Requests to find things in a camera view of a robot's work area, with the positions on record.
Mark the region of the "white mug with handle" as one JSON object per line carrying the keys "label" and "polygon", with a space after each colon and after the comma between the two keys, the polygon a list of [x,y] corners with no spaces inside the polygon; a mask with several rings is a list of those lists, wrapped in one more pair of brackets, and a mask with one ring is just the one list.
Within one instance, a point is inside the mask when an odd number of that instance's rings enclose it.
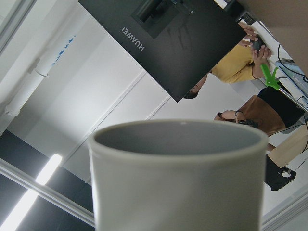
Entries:
{"label": "white mug with handle", "polygon": [[246,125],[148,120],[88,147],[98,231],[258,231],[268,136]]}

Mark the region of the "person in yellow shirt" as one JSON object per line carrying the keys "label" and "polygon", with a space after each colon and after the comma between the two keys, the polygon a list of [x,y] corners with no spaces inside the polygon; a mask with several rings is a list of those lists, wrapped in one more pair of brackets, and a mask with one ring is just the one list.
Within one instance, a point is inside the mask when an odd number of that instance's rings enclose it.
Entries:
{"label": "person in yellow shirt", "polygon": [[260,66],[270,66],[268,59],[272,52],[269,47],[261,43],[261,47],[255,49],[254,43],[260,40],[258,34],[248,24],[238,24],[246,32],[246,36],[209,71],[223,83],[233,84],[263,78]]}

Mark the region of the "black computer mouse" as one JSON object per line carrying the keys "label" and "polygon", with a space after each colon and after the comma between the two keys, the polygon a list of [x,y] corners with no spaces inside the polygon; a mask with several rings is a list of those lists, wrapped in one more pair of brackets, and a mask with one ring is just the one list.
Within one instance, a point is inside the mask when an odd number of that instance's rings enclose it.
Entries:
{"label": "black computer mouse", "polygon": [[265,43],[261,39],[258,39],[256,41],[253,40],[251,41],[251,43],[252,43],[253,49],[256,51],[260,51],[261,47],[265,45]]}

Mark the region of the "black monitor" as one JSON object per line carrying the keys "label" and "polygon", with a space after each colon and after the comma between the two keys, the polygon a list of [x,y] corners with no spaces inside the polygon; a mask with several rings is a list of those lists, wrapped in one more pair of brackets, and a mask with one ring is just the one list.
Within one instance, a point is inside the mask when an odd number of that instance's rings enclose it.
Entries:
{"label": "black monitor", "polygon": [[80,4],[176,101],[246,35],[213,0]]}

